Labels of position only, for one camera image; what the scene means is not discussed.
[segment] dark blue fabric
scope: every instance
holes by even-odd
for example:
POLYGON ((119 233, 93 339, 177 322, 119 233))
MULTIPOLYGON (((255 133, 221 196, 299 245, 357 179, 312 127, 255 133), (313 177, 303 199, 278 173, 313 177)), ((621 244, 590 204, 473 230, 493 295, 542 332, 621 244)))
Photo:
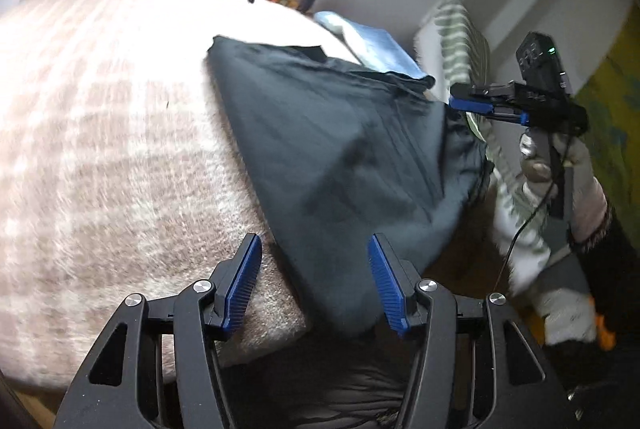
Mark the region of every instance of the dark blue fabric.
POLYGON ((362 333, 382 314, 375 232, 418 271, 486 183, 484 143, 425 85, 319 47, 216 37, 207 57, 282 264, 315 325, 362 333))

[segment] metal screw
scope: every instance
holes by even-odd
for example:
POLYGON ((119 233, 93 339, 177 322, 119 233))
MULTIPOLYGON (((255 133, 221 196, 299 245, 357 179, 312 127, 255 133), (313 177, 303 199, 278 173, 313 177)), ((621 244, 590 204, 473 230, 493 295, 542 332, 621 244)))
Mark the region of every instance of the metal screw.
POLYGON ((489 296, 489 301, 491 301, 493 304, 497 304, 498 306, 502 306, 507 302, 507 299, 500 292, 493 292, 489 296))
POLYGON ((418 283, 418 286, 423 292, 434 292, 438 289, 438 283, 431 279, 423 279, 418 283))
POLYGON ((193 289, 201 294, 202 292, 207 292, 211 290, 211 282, 203 279, 202 281, 195 282, 193 284, 193 289))
POLYGON ((524 158, 533 158, 536 155, 536 143, 533 139, 527 135, 527 133, 522 133, 520 135, 519 142, 520 152, 522 153, 524 158))
POLYGON ((124 300, 124 304, 127 306, 135 306, 140 303, 142 303, 142 295, 140 294, 127 295, 127 298, 124 300))

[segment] light blue cloth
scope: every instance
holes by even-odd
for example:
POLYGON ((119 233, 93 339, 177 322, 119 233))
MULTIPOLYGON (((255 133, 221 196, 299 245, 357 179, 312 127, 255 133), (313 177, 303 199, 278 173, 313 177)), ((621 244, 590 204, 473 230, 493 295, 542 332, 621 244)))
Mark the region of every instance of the light blue cloth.
POLYGON ((386 30, 349 21, 327 10, 316 12, 314 21, 344 41, 367 68, 383 73, 397 72, 413 79, 427 75, 386 30))

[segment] yellow patterned fabric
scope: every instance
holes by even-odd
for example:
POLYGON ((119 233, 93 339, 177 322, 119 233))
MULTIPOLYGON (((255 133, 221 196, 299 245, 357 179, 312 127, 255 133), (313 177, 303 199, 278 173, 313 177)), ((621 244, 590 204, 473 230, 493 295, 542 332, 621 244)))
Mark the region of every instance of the yellow patterned fabric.
POLYGON ((577 94, 587 109, 593 171, 631 244, 640 249, 640 8, 634 5, 609 53, 577 94))

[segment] orange object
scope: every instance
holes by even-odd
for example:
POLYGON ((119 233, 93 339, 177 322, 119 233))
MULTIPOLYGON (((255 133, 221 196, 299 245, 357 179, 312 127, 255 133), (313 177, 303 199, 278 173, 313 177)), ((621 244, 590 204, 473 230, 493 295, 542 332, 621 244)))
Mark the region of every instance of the orange object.
POLYGON ((616 332, 610 332, 605 324, 604 315, 596 312, 596 332, 598 334, 598 346, 603 351, 611 351, 616 347, 616 332))
POLYGON ((542 317, 533 311, 533 308, 527 308, 519 310, 518 314, 527 325, 531 335, 535 338, 536 342, 542 346, 545 343, 545 322, 542 317))

